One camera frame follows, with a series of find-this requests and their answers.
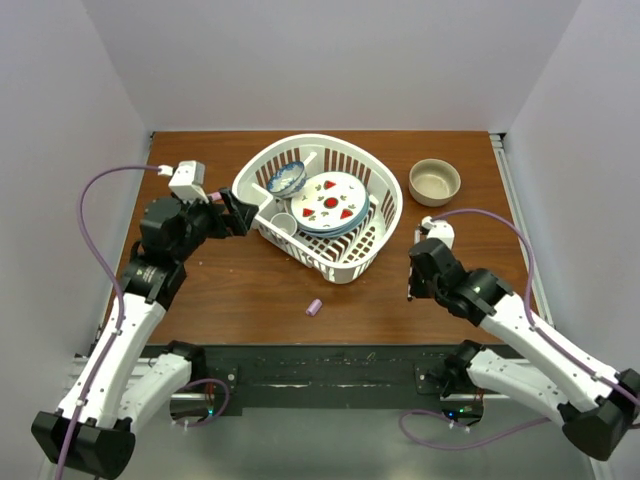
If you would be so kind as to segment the purple highlighter cap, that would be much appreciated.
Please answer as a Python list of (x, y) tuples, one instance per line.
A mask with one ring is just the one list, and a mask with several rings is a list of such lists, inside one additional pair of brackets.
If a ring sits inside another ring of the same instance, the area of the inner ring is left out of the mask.
[(319, 312), (322, 306), (323, 302), (320, 299), (314, 299), (307, 307), (306, 314), (313, 317)]

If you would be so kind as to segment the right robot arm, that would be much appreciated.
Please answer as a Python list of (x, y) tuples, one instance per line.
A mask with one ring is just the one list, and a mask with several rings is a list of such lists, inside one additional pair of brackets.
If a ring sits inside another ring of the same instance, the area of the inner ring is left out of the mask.
[(431, 374), (444, 397), (473, 387), (493, 391), (558, 425), (582, 453), (608, 460), (639, 416), (639, 374), (587, 354), (487, 269), (467, 271), (446, 243), (419, 241), (409, 251), (409, 296), (432, 299), (513, 348), (528, 367), (477, 342), (462, 342)]

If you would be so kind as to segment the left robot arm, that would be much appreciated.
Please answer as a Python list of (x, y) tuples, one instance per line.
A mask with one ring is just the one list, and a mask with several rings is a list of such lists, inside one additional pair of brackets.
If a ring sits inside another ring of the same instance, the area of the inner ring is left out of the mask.
[(59, 470), (115, 479), (129, 463), (143, 427), (182, 389), (207, 383), (203, 348), (173, 341), (150, 370), (129, 381), (150, 335), (186, 278), (186, 260), (208, 239), (244, 236), (258, 206), (229, 189), (212, 200), (177, 195), (149, 203), (140, 239), (122, 272), (110, 319), (73, 387), (52, 412), (39, 412), (31, 433)]

